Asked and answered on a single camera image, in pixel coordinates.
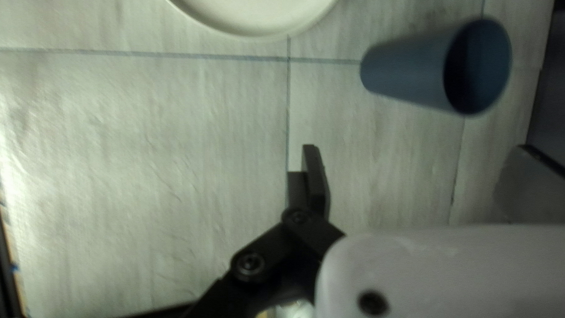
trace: white surface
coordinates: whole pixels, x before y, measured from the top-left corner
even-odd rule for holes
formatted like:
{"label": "white surface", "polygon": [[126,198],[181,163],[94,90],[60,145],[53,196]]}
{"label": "white surface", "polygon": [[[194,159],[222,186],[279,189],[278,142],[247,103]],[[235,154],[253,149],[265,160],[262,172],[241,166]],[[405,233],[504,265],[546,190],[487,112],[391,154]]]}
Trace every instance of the white surface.
{"label": "white surface", "polygon": [[285,63],[0,60],[5,221],[32,318],[190,302],[279,222]]}
{"label": "white surface", "polygon": [[318,21],[336,0],[169,0],[196,21],[228,34],[281,39]]}
{"label": "white surface", "polygon": [[316,317],[366,318],[373,290],[387,318],[562,318],[565,226],[383,231],[345,238],[322,263]]}

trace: black hex screw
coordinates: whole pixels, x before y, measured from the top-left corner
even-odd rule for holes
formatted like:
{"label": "black hex screw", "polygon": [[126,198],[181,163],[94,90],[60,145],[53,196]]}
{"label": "black hex screw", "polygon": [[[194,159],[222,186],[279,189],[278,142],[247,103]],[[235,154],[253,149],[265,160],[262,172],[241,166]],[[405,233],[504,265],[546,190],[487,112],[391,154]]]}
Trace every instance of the black hex screw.
{"label": "black hex screw", "polygon": [[246,276],[260,273],[265,267],[265,259],[258,253],[249,252],[237,259],[237,271]]}

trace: metal part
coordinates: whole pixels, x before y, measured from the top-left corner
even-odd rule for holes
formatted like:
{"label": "metal part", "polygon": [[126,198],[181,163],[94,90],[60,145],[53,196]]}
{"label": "metal part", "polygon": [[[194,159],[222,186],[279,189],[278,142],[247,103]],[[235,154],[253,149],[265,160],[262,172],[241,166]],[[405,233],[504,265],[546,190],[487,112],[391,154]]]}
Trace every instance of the metal part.
{"label": "metal part", "polygon": [[290,219],[292,220],[293,223],[300,225],[308,222],[310,218],[308,217],[308,214],[306,214],[306,212],[302,210],[297,210],[292,212],[292,214],[290,215]]}
{"label": "metal part", "polygon": [[258,253],[247,253],[237,260],[237,271],[243,275],[252,276],[265,268],[265,259]]}
{"label": "metal part", "polygon": [[388,304],[384,297],[375,292],[367,291],[358,300],[359,309],[369,316],[380,316],[388,312]]}

